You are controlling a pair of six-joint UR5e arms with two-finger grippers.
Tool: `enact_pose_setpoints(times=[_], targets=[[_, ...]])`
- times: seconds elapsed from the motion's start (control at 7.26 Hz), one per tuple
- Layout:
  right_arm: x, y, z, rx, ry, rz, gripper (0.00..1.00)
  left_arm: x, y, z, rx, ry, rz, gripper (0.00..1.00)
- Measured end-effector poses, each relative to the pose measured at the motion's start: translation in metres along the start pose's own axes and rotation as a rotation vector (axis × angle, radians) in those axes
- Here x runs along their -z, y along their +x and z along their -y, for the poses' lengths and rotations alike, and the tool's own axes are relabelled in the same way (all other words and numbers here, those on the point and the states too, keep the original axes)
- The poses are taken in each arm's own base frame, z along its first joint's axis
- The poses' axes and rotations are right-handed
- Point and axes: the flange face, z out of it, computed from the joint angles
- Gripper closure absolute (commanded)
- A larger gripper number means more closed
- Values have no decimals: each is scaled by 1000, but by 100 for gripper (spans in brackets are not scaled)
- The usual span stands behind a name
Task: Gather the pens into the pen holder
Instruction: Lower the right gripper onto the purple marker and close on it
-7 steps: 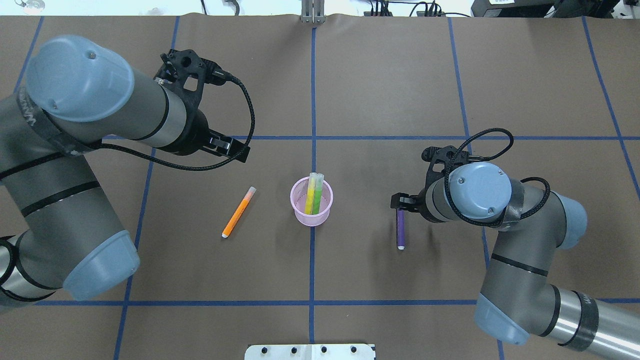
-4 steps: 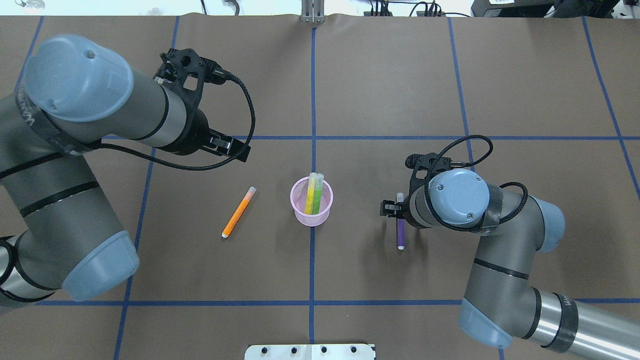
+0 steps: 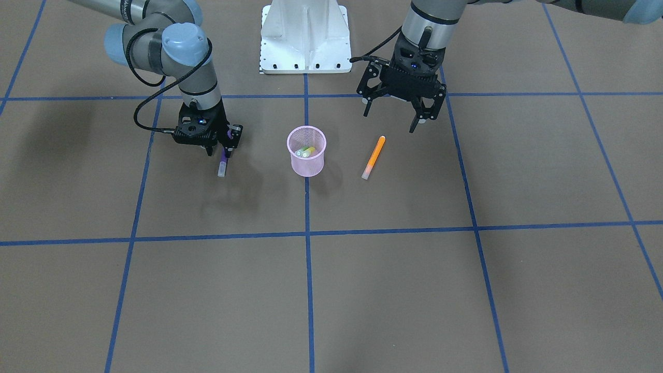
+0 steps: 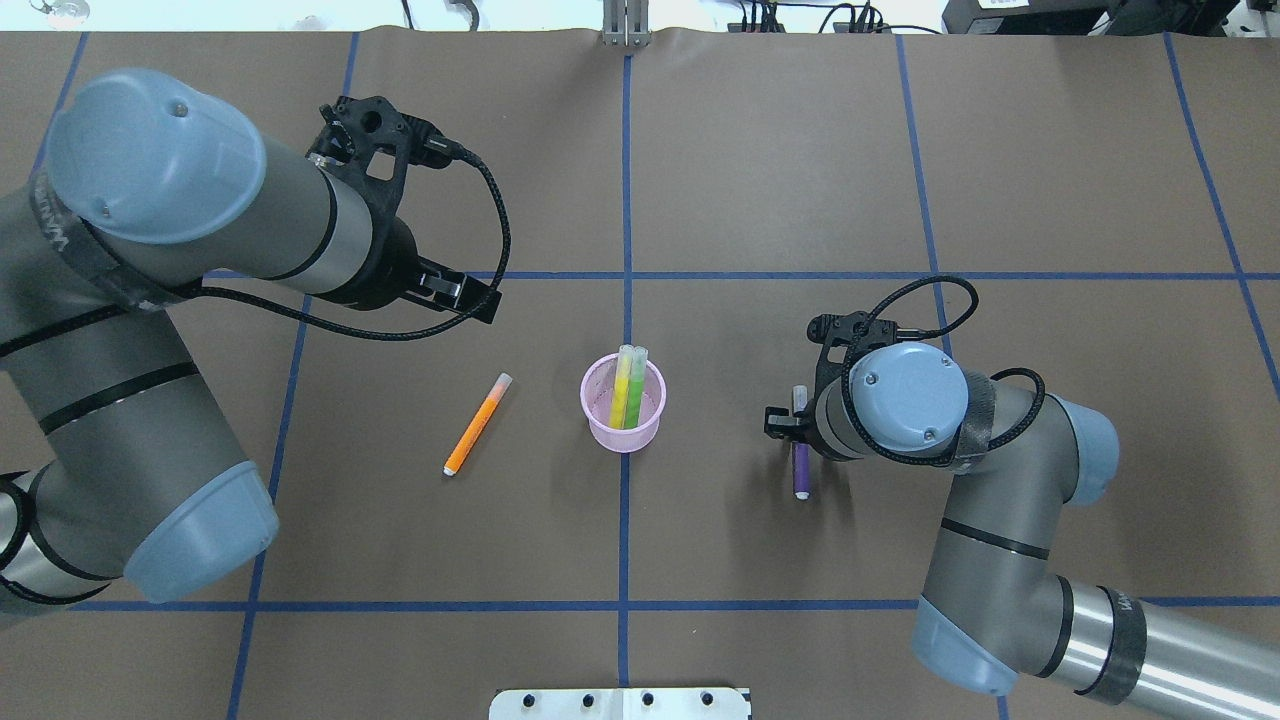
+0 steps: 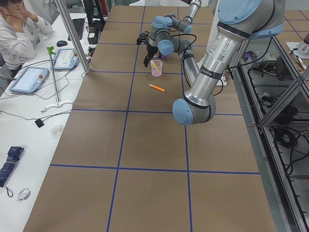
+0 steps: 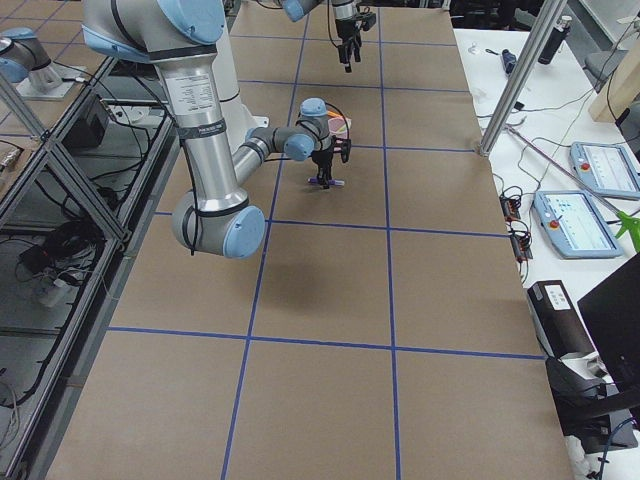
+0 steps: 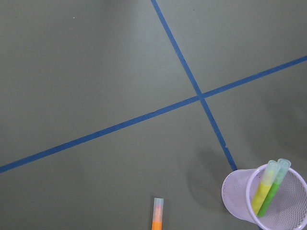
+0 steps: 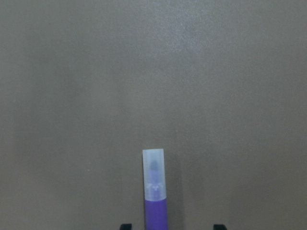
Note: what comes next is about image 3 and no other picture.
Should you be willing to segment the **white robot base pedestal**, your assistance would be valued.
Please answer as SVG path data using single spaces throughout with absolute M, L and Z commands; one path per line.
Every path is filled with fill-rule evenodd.
M 337 1 L 272 1 L 261 16 L 260 73 L 351 71 L 348 10 Z

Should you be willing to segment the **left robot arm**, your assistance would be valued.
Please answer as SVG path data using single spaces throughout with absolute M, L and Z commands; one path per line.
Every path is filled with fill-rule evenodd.
M 419 124 L 437 120 L 446 100 L 447 85 L 440 69 L 467 8 L 488 3 L 520 1 L 410 1 L 402 25 L 386 40 L 350 62 L 367 62 L 356 92 L 362 97 L 367 117 L 374 100 L 389 96 L 410 103 L 414 118 L 409 132 Z M 662 1 L 536 1 L 578 14 L 650 24 L 661 19 Z M 374 53 L 396 39 L 389 59 Z

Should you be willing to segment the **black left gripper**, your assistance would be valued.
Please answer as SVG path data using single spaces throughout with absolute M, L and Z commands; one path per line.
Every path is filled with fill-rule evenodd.
M 386 95 L 409 101 L 415 110 L 409 133 L 427 120 L 436 120 L 446 98 L 447 87 L 440 82 L 438 70 L 444 61 L 446 48 L 420 49 L 413 44 L 397 44 L 388 67 L 369 61 L 358 83 L 357 93 L 362 97 L 369 115 L 372 102 Z

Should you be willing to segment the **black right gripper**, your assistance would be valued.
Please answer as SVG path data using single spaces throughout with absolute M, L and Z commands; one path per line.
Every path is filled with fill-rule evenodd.
M 243 125 L 229 123 L 222 100 L 209 109 L 182 104 L 172 138 L 178 144 L 205 147 L 207 156 L 213 156 L 215 146 L 222 144 L 223 155 L 230 158 L 239 146 L 242 130 Z

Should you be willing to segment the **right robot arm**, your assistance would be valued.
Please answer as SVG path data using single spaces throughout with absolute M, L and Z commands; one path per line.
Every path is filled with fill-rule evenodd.
M 195 1 L 78 1 L 77 5 L 118 19 L 105 34 L 107 56 L 127 66 L 159 74 L 158 90 L 135 109 L 133 120 L 143 130 L 170 135 L 178 144 L 200 146 L 212 155 L 222 146 L 229 159 L 239 145 L 241 125 L 229 123 L 212 61 L 213 45 L 201 24 Z M 182 106 L 172 128 L 149 127 L 139 121 L 148 101 L 178 88 Z

